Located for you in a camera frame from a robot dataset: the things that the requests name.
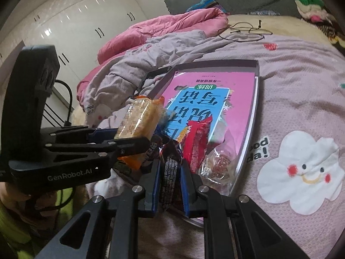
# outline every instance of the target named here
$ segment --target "white cloud print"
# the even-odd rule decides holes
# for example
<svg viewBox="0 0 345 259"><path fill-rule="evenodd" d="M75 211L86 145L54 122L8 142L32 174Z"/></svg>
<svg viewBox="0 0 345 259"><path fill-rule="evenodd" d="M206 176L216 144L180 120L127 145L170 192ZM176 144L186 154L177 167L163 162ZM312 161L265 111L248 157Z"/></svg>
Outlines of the white cloud print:
<svg viewBox="0 0 345 259"><path fill-rule="evenodd" d="M262 167L257 188L265 201L289 201L295 212L308 215L325 199L338 197L344 175L339 147L332 138L315 142L310 134L296 130L282 140L279 156Z"/></svg>

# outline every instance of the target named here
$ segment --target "transparent plastic bag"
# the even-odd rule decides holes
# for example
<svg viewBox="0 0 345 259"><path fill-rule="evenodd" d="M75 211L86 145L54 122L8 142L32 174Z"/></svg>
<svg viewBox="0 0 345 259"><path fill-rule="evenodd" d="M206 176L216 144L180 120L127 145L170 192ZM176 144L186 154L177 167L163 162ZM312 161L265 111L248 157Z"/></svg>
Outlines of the transparent plastic bag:
<svg viewBox="0 0 345 259"><path fill-rule="evenodd" d="M163 105L163 97L155 100L147 97L138 97L129 106L114 138L144 136L151 140L158 122L161 119L164 110ZM119 160L125 162L132 169L139 169L145 156L145 153L143 153L121 157Z"/></svg>
<svg viewBox="0 0 345 259"><path fill-rule="evenodd" d="M229 195L235 181L236 150L230 131L225 133L224 142L207 154L201 163L198 174L204 185Z"/></svg>

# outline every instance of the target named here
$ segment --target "pink blanket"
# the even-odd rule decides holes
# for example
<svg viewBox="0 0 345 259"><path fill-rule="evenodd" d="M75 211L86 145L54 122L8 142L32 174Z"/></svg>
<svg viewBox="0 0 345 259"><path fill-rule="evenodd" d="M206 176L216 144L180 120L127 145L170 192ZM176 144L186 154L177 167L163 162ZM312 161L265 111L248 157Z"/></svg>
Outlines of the pink blanket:
<svg viewBox="0 0 345 259"><path fill-rule="evenodd" d="M77 99L80 105L82 106L87 85L110 59L125 54L127 50L138 48L145 44L148 38L194 29L203 30L207 37L214 37L219 29L225 28L227 25L228 19L220 9L208 8L178 15L163 15L131 26L99 50L97 58L100 65L91 70L77 86Z"/></svg>

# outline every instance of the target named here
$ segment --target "white wardrobe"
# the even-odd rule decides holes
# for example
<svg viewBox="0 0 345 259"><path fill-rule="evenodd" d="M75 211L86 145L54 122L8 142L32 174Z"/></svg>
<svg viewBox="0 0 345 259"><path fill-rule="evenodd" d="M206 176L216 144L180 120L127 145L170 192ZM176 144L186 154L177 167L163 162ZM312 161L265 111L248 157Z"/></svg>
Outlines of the white wardrobe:
<svg viewBox="0 0 345 259"><path fill-rule="evenodd" d="M146 17L135 0L48 0L1 42L0 66L21 40L26 46L55 45L60 62L57 78L71 87L75 108L77 84L98 66L99 49L143 20ZM69 102L67 89L58 83L54 87Z"/></svg>

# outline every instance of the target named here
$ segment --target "black wire on bed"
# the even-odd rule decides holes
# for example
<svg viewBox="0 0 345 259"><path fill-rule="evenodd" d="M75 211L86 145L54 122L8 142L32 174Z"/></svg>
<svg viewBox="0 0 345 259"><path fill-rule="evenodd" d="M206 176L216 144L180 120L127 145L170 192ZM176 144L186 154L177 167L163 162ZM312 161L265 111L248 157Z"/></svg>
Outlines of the black wire on bed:
<svg viewBox="0 0 345 259"><path fill-rule="evenodd" d="M69 85L66 84L64 81L56 79L55 82L64 85L68 89L68 93L69 93L69 107L68 107L67 120L63 124L63 126L68 127L68 126L71 126L69 118L71 116L71 111L72 111L72 100L73 100L72 90L69 87Z"/></svg>
<svg viewBox="0 0 345 259"><path fill-rule="evenodd" d="M222 28L222 29L219 29L218 32L217 32L217 36L219 36L220 38L224 39L224 40L228 40L228 41L234 41L234 42L238 42L238 43L247 43L247 42L256 42L256 41L260 41L262 39L265 38L265 35L272 35L273 33L270 31L270 30L267 30L267 29L263 29L261 28L261 20L259 20L259 26L257 28L255 28L252 24L250 24L249 22L246 22L246 21L242 21L242 22L237 22L235 23L234 25L228 25L227 27L225 28ZM249 25L250 27L235 27L236 25L238 24L247 24ZM229 34L232 34L232 33L241 33L241 31L243 31L244 29L245 30L248 30L248 34L250 35L257 35L258 36L258 39L255 39L255 40L235 40L235 39L227 39L225 37L222 37L220 36L220 34L222 34L225 30L227 29L232 29L234 31L230 32ZM253 31L255 30L261 30L262 33L253 33Z"/></svg>

